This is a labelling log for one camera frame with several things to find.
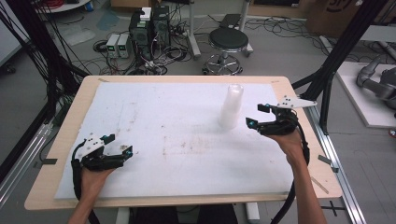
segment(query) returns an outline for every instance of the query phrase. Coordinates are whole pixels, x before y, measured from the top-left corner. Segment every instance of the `white plastic part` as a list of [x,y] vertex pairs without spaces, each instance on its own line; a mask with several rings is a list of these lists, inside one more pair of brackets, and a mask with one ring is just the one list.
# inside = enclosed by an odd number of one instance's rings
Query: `white plastic part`
[[84,146],[82,146],[79,150],[78,156],[81,159],[86,155],[90,154],[91,152],[95,151],[99,147],[103,147],[104,145],[105,142],[102,139],[91,133],[90,136],[87,138],[87,141],[85,141]]
[[119,207],[117,213],[116,224],[128,224],[129,223],[129,207]]
[[140,15],[141,21],[149,21],[151,19],[151,7],[142,7],[143,15]]
[[246,203],[247,221],[251,224],[260,223],[259,206],[257,203]]
[[289,97],[285,95],[283,99],[280,101],[279,104],[277,104],[277,107],[279,108],[287,108],[287,109],[293,109],[293,108],[300,108],[300,107],[308,107],[308,106],[314,106],[317,105],[318,103],[316,101],[307,101],[295,97]]
[[224,130],[231,130],[236,127],[241,110],[243,86],[231,84],[228,87],[227,96],[220,111],[219,125]]

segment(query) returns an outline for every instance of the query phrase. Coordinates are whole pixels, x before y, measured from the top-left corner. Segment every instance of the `electronic equipment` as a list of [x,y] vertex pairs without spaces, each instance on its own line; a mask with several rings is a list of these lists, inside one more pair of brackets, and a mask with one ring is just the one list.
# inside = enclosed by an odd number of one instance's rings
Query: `electronic equipment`
[[154,7],[152,21],[154,23],[157,48],[164,49],[170,46],[169,6]]
[[117,47],[121,58],[129,58],[132,52],[131,37],[127,34],[121,34]]
[[151,19],[151,7],[142,7],[142,11],[140,13],[141,21],[149,21]]
[[111,35],[106,43],[107,55],[109,58],[119,58],[119,48],[117,43],[119,42],[120,35]]
[[131,18],[129,33],[133,42],[134,55],[136,59],[143,57],[147,61],[152,60],[151,52],[154,50],[153,29],[151,21],[141,21],[142,10],[137,10]]

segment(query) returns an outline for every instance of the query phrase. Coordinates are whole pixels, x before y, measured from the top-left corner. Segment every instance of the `forearm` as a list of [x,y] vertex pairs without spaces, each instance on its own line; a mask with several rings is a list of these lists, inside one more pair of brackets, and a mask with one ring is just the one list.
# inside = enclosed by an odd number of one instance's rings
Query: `forearm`
[[294,163],[292,170],[294,174],[299,223],[327,223],[320,208],[314,187],[312,186],[305,161]]
[[85,224],[88,216],[90,215],[93,206],[95,205],[96,196],[91,195],[89,197],[81,198],[78,202],[72,216],[69,218],[69,224]]

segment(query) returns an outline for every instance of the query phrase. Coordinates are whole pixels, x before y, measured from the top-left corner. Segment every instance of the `hand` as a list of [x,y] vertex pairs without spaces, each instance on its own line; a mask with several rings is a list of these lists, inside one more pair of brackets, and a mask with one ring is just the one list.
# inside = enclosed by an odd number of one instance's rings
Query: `hand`
[[304,161],[303,147],[300,132],[296,129],[293,133],[287,135],[266,135],[277,141],[280,148],[286,154],[288,163],[293,166],[297,162]]
[[104,170],[100,172],[90,171],[87,168],[82,168],[81,176],[81,199],[84,197],[97,197],[106,183],[107,177],[115,169]]
[[96,199],[106,182],[107,177],[114,171],[105,170],[101,172],[90,171],[87,168],[81,170],[81,198],[68,223],[85,224]]

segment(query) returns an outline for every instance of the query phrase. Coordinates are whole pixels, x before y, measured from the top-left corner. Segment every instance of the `cardboard box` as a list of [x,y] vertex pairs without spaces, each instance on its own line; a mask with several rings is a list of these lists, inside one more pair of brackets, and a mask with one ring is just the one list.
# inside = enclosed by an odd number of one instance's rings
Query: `cardboard box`
[[161,0],[111,0],[112,7],[155,7]]
[[316,35],[339,37],[359,8],[356,1],[317,0],[311,7],[305,27]]

